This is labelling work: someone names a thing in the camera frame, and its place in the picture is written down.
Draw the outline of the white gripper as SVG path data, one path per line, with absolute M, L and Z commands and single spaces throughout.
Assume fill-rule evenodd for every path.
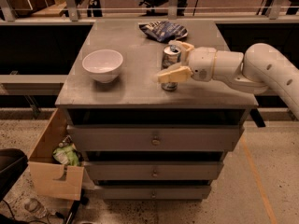
M 179 83 L 188 80 L 190 77 L 196 81 L 204 82 L 212 79 L 212 70 L 217 53 L 214 48 L 200 47 L 195 49 L 194 45 L 178 40 L 171 40 L 168 44 L 181 49 L 180 62 L 187 63 L 189 58 L 189 67 L 180 66 L 175 69 L 162 70 L 156 76 L 158 83 Z

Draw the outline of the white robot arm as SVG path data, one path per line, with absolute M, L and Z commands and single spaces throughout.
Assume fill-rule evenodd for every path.
M 234 90 L 252 94 L 272 90 L 299 118 L 299 70 L 274 47 L 257 43 L 242 53 L 177 44 L 183 47 L 182 60 L 157 73 L 156 82 L 192 78 L 203 82 L 218 80 Z

